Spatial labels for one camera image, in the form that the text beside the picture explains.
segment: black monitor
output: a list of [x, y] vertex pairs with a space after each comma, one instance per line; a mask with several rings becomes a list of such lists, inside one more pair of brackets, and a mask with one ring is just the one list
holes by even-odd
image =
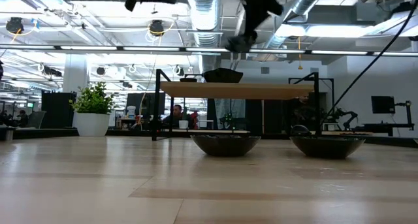
[[[126, 102], [126, 108], [128, 106], [135, 106], [135, 115], [139, 115], [139, 106], [142, 100], [143, 93], [128, 93], [128, 98]], [[154, 102], [155, 102], [155, 93], [145, 94], [144, 100], [142, 101], [142, 115], [153, 115], [154, 114]], [[165, 110], [165, 93], [159, 94], [159, 107], [158, 114], [164, 114]]]
[[394, 114], [394, 98], [388, 96], [372, 96], [373, 114]]

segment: wooden shelf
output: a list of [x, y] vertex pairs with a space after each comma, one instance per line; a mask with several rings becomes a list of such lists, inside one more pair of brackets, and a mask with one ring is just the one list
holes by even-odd
[[314, 85], [162, 82], [161, 89], [171, 97], [289, 100], [313, 91]]

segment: black object on shelf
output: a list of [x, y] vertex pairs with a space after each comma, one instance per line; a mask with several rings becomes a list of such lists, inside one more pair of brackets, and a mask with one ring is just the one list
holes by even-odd
[[345, 159], [366, 140], [325, 136], [291, 136], [290, 139], [305, 155], [324, 159]]
[[46, 93], [42, 92], [42, 111], [45, 116], [42, 121], [43, 129], [63, 129], [72, 127], [74, 109], [69, 101], [76, 100], [76, 93]]
[[195, 78], [181, 78], [180, 79], [181, 82], [191, 82], [191, 83], [196, 83], [197, 79]]
[[211, 156], [238, 157], [247, 154], [261, 139], [260, 136], [191, 135], [197, 146]]
[[239, 83], [244, 73], [225, 68], [206, 71], [202, 74], [208, 83]]

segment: black bowl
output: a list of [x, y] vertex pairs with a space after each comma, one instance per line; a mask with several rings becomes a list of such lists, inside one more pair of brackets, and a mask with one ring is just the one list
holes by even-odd
[[247, 154], [258, 143], [259, 136], [191, 135], [197, 146], [211, 156], [238, 157]]
[[305, 155], [325, 159], [345, 159], [365, 141], [355, 137], [325, 136], [291, 136], [290, 139]]
[[239, 83], [244, 73], [226, 68], [218, 68], [206, 71], [202, 75], [208, 83]]
[[197, 79], [195, 78], [181, 78], [180, 79], [181, 82], [192, 82], [192, 83], [196, 83]]

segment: ceiling light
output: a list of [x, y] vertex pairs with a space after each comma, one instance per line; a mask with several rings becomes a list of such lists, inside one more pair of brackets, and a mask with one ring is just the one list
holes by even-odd
[[314, 25], [308, 28], [306, 36], [330, 38], [362, 37], [368, 31], [367, 27], [355, 25]]
[[12, 45], [12, 44], [0, 44], [0, 48], [20, 49], [20, 50], [54, 49], [53, 46], [47, 46], [47, 45]]
[[397, 18], [391, 18], [385, 22], [375, 25], [374, 27], [369, 27], [367, 29], [367, 35], [380, 35], [387, 30], [394, 28], [395, 26], [401, 24], [406, 20], [408, 16], [402, 16]]
[[418, 35], [418, 25], [412, 27], [411, 29], [403, 32], [400, 36], [402, 37], [416, 37]]
[[114, 46], [61, 46], [64, 50], [117, 50]]
[[187, 52], [229, 52], [224, 48], [186, 48]]
[[124, 47], [124, 50], [127, 51], [180, 51], [179, 48], [167, 48], [167, 47]]
[[279, 27], [279, 29], [276, 31], [275, 35], [279, 37], [290, 37], [290, 36], [296, 36], [301, 37], [306, 34], [305, 28], [299, 25], [287, 25], [283, 24]]
[[366, 55], [367, 52], [362, 51], [326, 51], [313, 50], [312, 54], [328, 54], [328, 55]]
[[304, 54], [305, 50], [287, 50], [287, 49], [251, 49], [249, 52], [258, 54]]
[[[373, 56], [379, 55], [380, 52], [375, 52]], [[418, 52], [385, 52], [383, 56], [387, 57], [418, 57]]]

